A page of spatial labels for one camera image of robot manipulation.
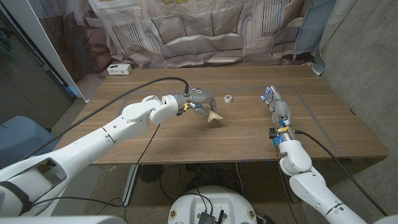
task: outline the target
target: black cable on floor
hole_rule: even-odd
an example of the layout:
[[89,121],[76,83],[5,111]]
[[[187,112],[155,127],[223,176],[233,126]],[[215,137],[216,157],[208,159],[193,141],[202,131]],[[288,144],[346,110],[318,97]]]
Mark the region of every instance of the black cable on floor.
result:
[[68,196],[65,196],[65,197],[54,197],[54,198],[45,199],[45,200],[42,200],[42,201],[33,203],[32,206],[36,206],[36,205],[39,205],[39,204],[41,204],[41,203],[49,202],[49,201],[57,200],[57,199],[87,200],[87,201],[91,201],[91,202],[103,203],[103,204],[105,204],[105,205],[109,205],[109,206],[113,206],[113,207],[122,207],[122,206],[123,206],[123,204],[121,204],[121,205],[114,205],[114,204],[112,204],[112,203],[104,202],[104,201],[97,200],[97,199],[81,198],[81,197],[68,197]]
[[77,122],[73,123],[69,128],[63,130],[61,133],[59,133],[58,135],[54,136],[52,139],[48,140],[46,143],[44,143],[43,145],[39,146],[37,149],[33,150],[32,152],[28,153],[28,155],[24,156],[22,159],[20,159],[19,161],[23,161],[27,158],[29,158],[30,156],[33,156],[36,152],[39,152],[41,149],[43,149],[45,146],[48,146],[51,142],[53,142],[54,140],[58,139],[59,137],[63,136],[65,133],[67,133],[68,131],[70,131],[71,129],[73,129],[74,127],[78,126],[79,124],[81,124],[82,122],[84,122],[85,120],[87,120],[88,118],[92,117],[94,114],[100,112],[101,110],[105,109],[106,107],[108,107],[109,105],[111,105],[112,103],[118,101],[119,99],[121,99],[122,97],[126,96],[127,94],[130,94],[136,90],[139,90],[147,85],[159,82],[159,81],[163,81],[163,80],[179,80],[181,82],[185,83],[185,90],[184,93],[188,94],[189,91],[189,85],[188,82],[185,81],[182,78],[178,78],[178,77],[163,77],[163,78],[157,78],[155,80],[149,81],[147,83],[144,83],[142,85],[139,85],[135,88],[132,88],[131,90],[120,94],[119,96],[115,97],[113,100],[107,102],[106,104],[104,104],[103,106],[101,106],[100,108],[98,108],[97,110],[94,110],[93,112],[91,112],[89,115],[85,116],[84,118],[78,120]]
[[278,148],[277,148],[276,146],[275,146],[275,148],[276,148],[276,158],[277,158],[277,160],[278,160],[277,166],[278,166],[278,169],[279,169],[280,179],[282,180],[282,184],[283,184],[283,186],[284,186],[284,190],[285,190],[285,194],[286,194],[286,201],[287,201],[287,204],[289,205],[290,212],[291,212],[292,215],[293,215],[294,221],[296,222],[296,224],[299,224],[298,221],[297,221],[297,219],[296,219],[296,216],[294,215],[292,206],[291,206],[290,201],[289,201],[289,193],[287,193],[287,186],[286,186],[285,179],[284,179],[284,177],[282,176],[282,170],[281,170],[280,165],[279,165],[279,161],[280,161],[280,160],[279,160],[279,157],[278,157]]
[[328,148],[326,148],[322,143],[320,143],[318,140],[316,140],[314,137],[312,137],[311,135],[303,132],[303,131],[299,131],[299,130],[295,130],[296,134],[303,134],[307,137],[309,137],[310,139],[312,139],[312,141],[316,142],[322,149],[324,149],[332,158],[333,160],[340,166],[340,168],[344,171],[344,173],[353,181],[353,183],[355,184],[355,186],[357,186],[357,188],[369,199],[369,201],[372,202],[372,204],[384,215],[384,216],[388,216],[388,214],[380,207],[379,204],[377,204],[373,198],[371,198],[371,196],[360,186],[359,183],[357,183],[357,181],[351,176],[351,174],[348,173],[348,171],[340,164],[340,162],[338,161],[338,159],[329,151]]
[[[111,203],[111,202],[112,202],[113,200],[115,200],[115,199],[119,199],[120,202],[123,203],[123,200],[122,200],[121,198],[119,198],[119,197],[114,198],[114,199],[108,201],[108,203]],[[107,206],[107,205],[104,205],[104,207],[102,207],[102,209],[101,209],[96,215],[99,215],[99,214],[106,208],[106,206]]]

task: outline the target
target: printed backdrop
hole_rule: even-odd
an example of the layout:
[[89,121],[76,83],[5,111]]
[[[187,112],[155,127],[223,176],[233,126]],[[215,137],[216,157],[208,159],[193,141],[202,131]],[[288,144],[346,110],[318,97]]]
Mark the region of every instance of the printed backdrop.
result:
[[103,74],[111,63],[311,63],[336,0],[29,2],[73,80],[89,83],[88,74]]

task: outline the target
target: electrical wire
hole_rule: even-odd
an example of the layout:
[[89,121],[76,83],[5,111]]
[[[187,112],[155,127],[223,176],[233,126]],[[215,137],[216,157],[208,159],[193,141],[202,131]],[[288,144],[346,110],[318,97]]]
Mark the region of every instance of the electrical wire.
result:
[[203,196],[200,194],[199,188],[198,188],[198,187],[197,187],[197,191],[198,191],[198,194],[199,194],[201,200],[202,200],[203,203],[205,204],[205,213],[207,213],[207,205],[206,205],[205,199],[203,199]]
[[78,120],[77,122],[73,123],[69,128],[63,130],[61,133],[59,133],[58,135],[54,136],[52,139],[48,140],[46,143],[44,143],[43,145],[39,146],[37,149],[33,150],[32,152],[28,153],[28,155],[24,156],[22,159],[20,159],[19,161],[23,161],[27,158],[29,158],[30,156],[33,156],[36,152],[39,152],[41,149],[43,149],[45,146],[48,146],[51,142],[53,142],[54,140],[58,139],[59,137],[63,136],[65,133],[67,133],[68,131],[70,131],[71,129],[73,129],[74,127],[78,126],[79,124],[81,124],[82,122],[84,122],[85,120],[87,120],[88,118],[92,117],[94,114],[100,112],[101,110],[105,109],[107,106],[111,105],[112,103],[118,101],[119,99],[121,99],[122,97],[126,96],[127,94],[130,94],[136,90],[139,90],[147,85],[153,84],[155,82],[159,82],[159,81],[163,81],[163,80],[179,80],[181,82],[185,83],[185,90],[184,93],[188,94],[189,91],[189,85],[188,82],[185,81],[182,78],[178,78],[178,77],[163,77],[163,78],[157,78],[155,80],[149,81],[147,83],[144,83],[142,85],[139,85],[135,88],[132,88],[131,90],[120,94],[119,96],[115,97],[113,100],[107,102],[106,104],[104,104],[103,106],[101,106],[100,108],[98,108],[97,110],[94,110],[93,112],[91,112],[89,115],[85,116],[84,118]]
[[295,130],[296,134],[303,134],[307,137],[309,137],[312,141],[316,142],[322,149],[324,149],[332,158],[333,160],[340,166],[340,168],[344,171],[344,173],[353,181],[353,183],[355,184],[355,186],[357,186],[357,188],[369,199],[370,202],[372,202],[372,204],[384,215],[384,216],[388,216],[388,214],[380,207],[379,204],[377,204],[373,198],[371,198],[371,196],[360,186],[359,183],[357,183],[357,181],[351,176],[351,174],[348,173],[348,171],[340,164],[340,162],[338,161],[338,159],[329,151],[328,148],[326,148],[322,143],[320,143],[318,140],[316,140],[314,137],[312,137],[311,135],[303,132],[303,131],[299,131],[299,130]]
[[181,187],[182,187],[182,189],[184,189],[185,191],[187,191],[186,188],[184,187],[184,185],[182,184],[182,181],[181,181],[181,169],[180,169],[178,166],[170,166],[170,167],[166,168],[166,170],[163,171],[163,173],[162,173],[162,175],[160,176],[160,178],[162,178],[163,174],[164,174],[166,171],[168,171],[169,169],[171,169],[171,168],[177,168],[177,169],[178,169],[178,179],[180,180]]
[[241,179],[241,176],[239,175],[239,170],[238,170],[238,162],[235,162],[235,164],[236,164],[236,172],[238,173],[239,181],[241,183],[242,196],[244,197],[242,179]]
[[44,203],[44,202],[49,202],[49,201],[52,201],[52,200],[57,200],[57,199],[76,199],[76,200],[87,200],[87,201],[91,201],[91,202],[103,203],[103,204],[105,204],[105,205],[109,205],[109,206],[113,206],[113,207],[122,207],[122,206],[123,206],[123,204],[122,204],[122,205],[114,205],[114,204],[112,204],[112,203],[104,202],[104,201],[97,200],[97,199],[91,199],[91,198],[81,198],[81,197],[69,197],[69,196],[67,196],[67,197],[66,197],[66,196],[65,196],[65,197],[54,197],[54,198],[45,199],[45,200],[42,200],[42,201],[39,201],[39,202],[33,203],[33,204],[32,204],[32,206],[36,206],[36,205],[39,205],[39,204],[41,204],[41,203]]
[[210,199],[208,199],[206,196],[199,195],[199,194],[195,194],[195,193],[185,193],[185,194],[183,194],[183,195],[181,195],[181,196],[184,196],[184,195],[196,195],[196,196],[204,197],[205,199],[207,199],[207,201],[209,201],[209,203],[210,203],[210,205],[211,205],[210,215],[213,214],[213,204],[211,203]]
[[[120,202],[123,203],[123,200],[122,200],[121,198],[119,198],[119,197],[114,198],[114,199],[108,201],[108,203],[111,203],[111,202],[112,202],[113,200],[115,200],[115,199],[119,199]],[[99,215],[99,214],[106,208],[106,206],[107,206],[107,205],[104,205],[104,207],[103,207],[96,215]]]
[[[133,174],[134,174],[134,172],[136,171],[136,169],[137,169],[137,167],[138,167],[139,161],[140,161],[141,158],[143,157],[144,153],[147,151],[147,149],[148,149],[148,147],[149,147],[149,144],[152,142],[153,138],[155,137],[155,134],[156,134],[157,130],[159,129],[159,127],[160,127],[160,124],[157,126],[157,128],[156,128],[154,134],[152,135],[151,139],[149,140],[147,147],[145,147],[145,149],[144,149],[144,151],[142,152],[141,156],[138,158],[138,161],[137,161],[137,163],[136,163],[136,166],[134,167],[134,170],[132,171]],[[132,175],[132,176],[130,177],[129,187],[128,187],[127,189],[130,189],[130,186],[131,186],[131,183],[132,183],[132,177],[133,177],[133,176],[134,176],[134,175]],[[128,196],[128,194],[126,194],[126,196],[125,196],[125,198],[124,198],[124,201],[123,201],[123,204],[126,203],[126,201],[127,201],[127,196]]]
[[283,186],[284,186],[285,195],[286,195],[286,201],[287,201],[287,204],[289,205],[290,212],[292,213],[292,216],[293,216],[293,218],[294,218],[294,221],[296,222],[296,224],[299,224],[298,221],[297,221],[297,219],[296,219],[296,216],[294,215],[292,206],[291,206],[291,204],[290,204],[290,202],[289,202],[289,193],[287,193],[286,182],[285,182],[285,179],[284,179],[284,177],[283,177],[283,175],[282,175],[282,170],[281,170],[280,165],[279,165],[279,161],[280,161],[280,160],[279,160],[279,156],[278,156],[278,148],[275,146],[275,149],[276,149],[276,151],[275,151],[275,152],[276,152],[276,158],[277,158],[277,160],[278,160],[277,166],[278,166],[278,169],[279,169],[280,179],[282,180],[282,184],[283,184]]

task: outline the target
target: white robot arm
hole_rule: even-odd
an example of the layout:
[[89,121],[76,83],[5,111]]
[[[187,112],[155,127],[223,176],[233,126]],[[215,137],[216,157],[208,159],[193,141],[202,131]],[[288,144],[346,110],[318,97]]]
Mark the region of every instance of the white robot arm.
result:
[[191,108],[208,116],[201,103],[216,111],[214,97],[192,89],[187,95],[148,96],[126,106],[116,119],[75,142],[50,153],[17,162],[0,170],[0,217],[35,216],[58,197],[84,167],[125,139],[146,132],[149,121],[160,124]]
[[292,113],[274,86],[266,88],[261,99],[267,104],[277,131],[271,129],[274,145],[285,155],[280,168],[291,176],[290,187],[295,195],[318,210],[329,223],[366,223],[346,206],[327,186],[322,175],[312,166],[310,156],[292,129]]

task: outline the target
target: table top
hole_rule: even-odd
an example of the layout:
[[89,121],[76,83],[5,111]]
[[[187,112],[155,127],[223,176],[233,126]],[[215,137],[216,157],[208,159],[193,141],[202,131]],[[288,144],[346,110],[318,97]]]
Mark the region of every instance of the table top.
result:
[[[336,157],[384,157],[386,148],[365,127],[333,90],[308,66],[207,67],[133,70],[126,76],[109,76],[83,108],[76,121],[135,86],[160,77],[180,77],[190,88],[204,88],[215,96],[217,112],[224,119],[207,118],[188,110],[160,128],[140,164],[196,162],[274,161],[275,147],[268,138],[271,113],[260,96],[274,85],[292,110],[293,127],[322,142]],[[123,108],[148,95],[182,93],[182,82],[166,80],[120,99],[68,133],[56,149],[112,121]],[[231,95],[232,103],[224,96]],[[97,164],[133,164],[152,137],[156,125],[135,138],[115,145]],[[297,139],[312,159],[329,155],[306,136]]]

